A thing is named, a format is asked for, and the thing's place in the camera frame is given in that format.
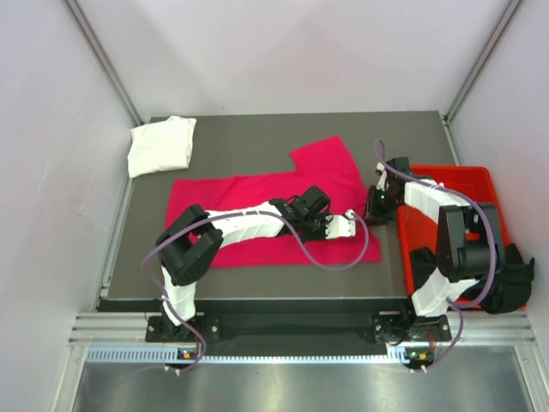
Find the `white wall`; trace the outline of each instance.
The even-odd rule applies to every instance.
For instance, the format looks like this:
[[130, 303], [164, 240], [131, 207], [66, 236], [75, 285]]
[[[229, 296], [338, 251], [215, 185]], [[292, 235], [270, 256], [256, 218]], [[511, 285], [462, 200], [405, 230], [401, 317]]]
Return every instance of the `white wall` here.
[[522, 6], [454, 124], [464, 159], [487, 166], [512, 239], [536, 258], [528, 316], [549, 361], [549, 2]]
[[144, 118], [446, 112], [507, 0], [81, 0]]
[[0, 13], [0, 410], [45, 410], [90, 303], [130, 123], [62, 2]]

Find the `folded cloth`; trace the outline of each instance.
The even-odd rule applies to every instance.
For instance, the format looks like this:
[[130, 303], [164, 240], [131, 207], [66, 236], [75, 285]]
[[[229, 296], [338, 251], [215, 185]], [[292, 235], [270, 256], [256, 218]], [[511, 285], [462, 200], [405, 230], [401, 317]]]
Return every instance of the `folded cloth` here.
[[132, 129], [133, 143], [128, 154], [130, 177], [189, 167], [195, 125], [195, 118], [171, 116], [166, 121]]
[[[191, 204], [204, 210], [231, 210], [256, 206], [273, 198], [288, 199], [303, 194], [317, 185], [330, 198], [330, 209], [342, 215], [353, 209], [364, 214], [367, 189], [362, 183], [353, 157], [338, 136], [314, 142], [291, 153], [296, 166], [293, 172], [235, 176], [227, 179], [178, 179], [166, 214], [169, 227]], [[311, 254], [323, 264], [352, 262], [364, 246], [365, 235], [357, 224], [352, 238], [307, 242]], [[379, 241], [370, 232], [370, 244], [363, 262], [381, 259]], [[299, 248], [293, 236], [251, 239], [221, 249], [212, 263], [213, 268], [265, 264], [312, 264]]]

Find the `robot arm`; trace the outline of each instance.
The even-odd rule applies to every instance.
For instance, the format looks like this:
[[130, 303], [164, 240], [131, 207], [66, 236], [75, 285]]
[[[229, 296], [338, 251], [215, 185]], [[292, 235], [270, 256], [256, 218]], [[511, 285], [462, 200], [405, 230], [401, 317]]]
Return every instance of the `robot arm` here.
[[[309, 188], [300, 197], [296, 196], [290, 200], [272, 199], [247, 209], [220, 212], [203, 210], [199, 205], [190, 206], [158, 238], [156, 245], [198, 221], [235, 213], [242, 213], [242, 216], [202, 225], [172, 242], [159, 253], [166, 297], [183, 320], [195, 316], [196, 281], [208, 271], [220, 248], [248, 239], [291, 234], [280, 219], [272, 215], [254, 215], [255, 212], [269, 212], [283, 217], [290, 222], [304, 242], [352, 237], [356, 234], [351, 211], [346, 215], [332, 215], [329, 211], [328, 196], [316, 186]], [[167, 310], [165, 302], [164, 313], [175, 326], [180, 325], [172, 312]]]
[[[405, 174], [412, 174], [407, 158], [388, 162]], [[410, 338], [417, 338], [436, 328], [449, 307], [467, 289], [484, 281], [490, 263], [486, 230], [470, 204], [451, 193], [436, 190], [439, 184], [428, 177], [415, 176], [428, 184], [407, 182], [377, 165], [380, 179], [369, 190], [366, 221], [379, 224], [395, 218], [395, 211], [403, 205], [419, 210], [437, 223], [437, 268], [427, 282], [407, 300], [398, 328]], [[494, 234], [498, 269], [504, 265], [504, 243], [499, 225], [498, 210], [492, 203], [479, 203], [486, 213]], [[475, 233], [476, 239], [470, 239]]]

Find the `red plastic container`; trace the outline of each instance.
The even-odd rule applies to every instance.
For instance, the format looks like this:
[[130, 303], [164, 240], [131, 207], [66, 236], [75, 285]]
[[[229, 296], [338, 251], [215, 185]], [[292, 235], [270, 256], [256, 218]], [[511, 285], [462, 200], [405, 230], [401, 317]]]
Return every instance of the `red plastic container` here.
[[[427, 175], [444, 186], [459, 191], [476, 202], [492, 202], [498, 207], [504, 245], [510, 243], [505, 220], [499, 207], [490, 173], [484, 167], [467, 166], [412, 166], [415, 174]], [[401, 239], [404, 282], [407, 294], [414, 292], [410, 252], [421, 247], [429, 247], [435, 252], [437, 244], [437, 224], [409, 206], [397, 210], [399, 237]]]

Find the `black cloth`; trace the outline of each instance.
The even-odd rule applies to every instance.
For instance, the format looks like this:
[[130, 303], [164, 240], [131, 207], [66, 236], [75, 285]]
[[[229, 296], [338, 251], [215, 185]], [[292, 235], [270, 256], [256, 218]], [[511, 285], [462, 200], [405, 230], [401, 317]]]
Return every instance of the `black cloth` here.
[[[437, 267], [435, 256], [424, 247], [410, 252], [414, 289], [421, 288]], [[534, 258], [525, 264], [515, 244], [505, 248], [505, 265], [495, 275], [490, 292], [480, 303], [488, 313], [509, 313], [524, 306], [532, 293], [534, 280]], [[476, 298], [486, 281], [481, 281], [462, 294], [462, 298]]]

